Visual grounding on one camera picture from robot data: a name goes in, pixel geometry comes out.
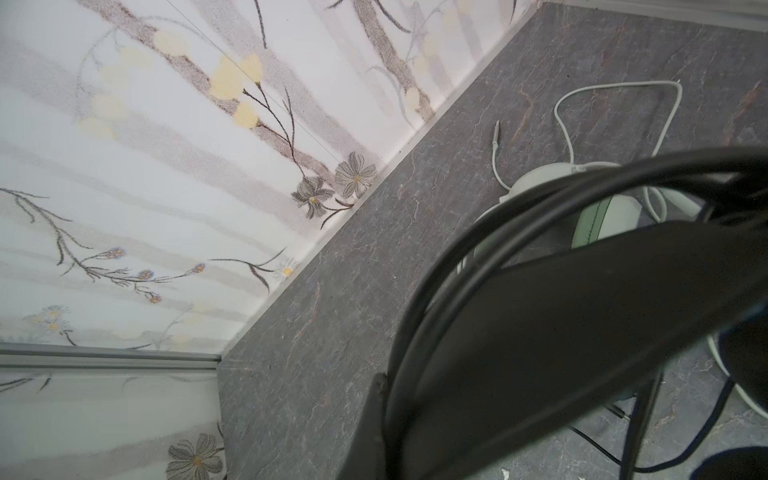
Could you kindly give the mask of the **black blue headphones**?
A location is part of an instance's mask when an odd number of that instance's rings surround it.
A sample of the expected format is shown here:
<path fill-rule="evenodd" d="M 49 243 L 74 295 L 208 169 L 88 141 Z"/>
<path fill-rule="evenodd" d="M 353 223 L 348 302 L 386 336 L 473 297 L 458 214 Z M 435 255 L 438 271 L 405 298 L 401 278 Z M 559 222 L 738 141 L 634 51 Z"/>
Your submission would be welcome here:
<path fill-rule="evenodd" d="M 641 186 L 704 208 L 510 264 L 563 219 Z M 765 149 L 678 152 L 535 187 L 463 234 L 412 299 L 385 373 L 386 479 L 462 479 L 636 391 L 630 478 L 663 365 L 709 334 L 727 387 L 765 403 Z"/>

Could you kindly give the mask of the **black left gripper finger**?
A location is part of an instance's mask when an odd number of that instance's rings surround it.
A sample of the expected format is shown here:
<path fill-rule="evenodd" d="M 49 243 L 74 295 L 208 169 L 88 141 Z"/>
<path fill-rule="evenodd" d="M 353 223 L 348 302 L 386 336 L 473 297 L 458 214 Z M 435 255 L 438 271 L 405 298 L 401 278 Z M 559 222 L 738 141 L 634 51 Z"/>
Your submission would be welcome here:
<path fill-rule="evenodd" d="M 349 451 L 337 475 L 339 480 L 384 480 L 386 443 L 384 413 L 389 382 L 384 373 L 372 380 Z"/>

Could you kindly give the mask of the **mint green headphones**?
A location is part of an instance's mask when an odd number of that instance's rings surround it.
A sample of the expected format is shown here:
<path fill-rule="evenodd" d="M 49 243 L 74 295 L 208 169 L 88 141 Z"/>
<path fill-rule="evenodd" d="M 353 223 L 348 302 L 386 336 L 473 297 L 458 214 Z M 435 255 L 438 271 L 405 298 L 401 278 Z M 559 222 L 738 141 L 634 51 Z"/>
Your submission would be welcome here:
<path fill-rule="evenodd" d="M 574 163 L 552 163 L 535 168 L 523 174 L 513 185 L 502 180 L 496 166 L 491 161 L 495 179 L 506 190 L 499 198 L 500 205 L 513 197 L 551 180 L 586 172 L 591 168 L 611 167 L 611 162 L 591 162 L 585 165 Z M 614 195 L 584 208 L 578 215 L 571 246 L 573 248 L 586 246 L 610 236 L 625 233 L 638 227 L 642 212 L 647 212 L 657 222 L 667 218 L 667 207 L 675 205 L 685 215 L 696 217 L 702 207 L 686 195 L 665 188 L 645 188 L 642 201 L 628 195 Z"/>

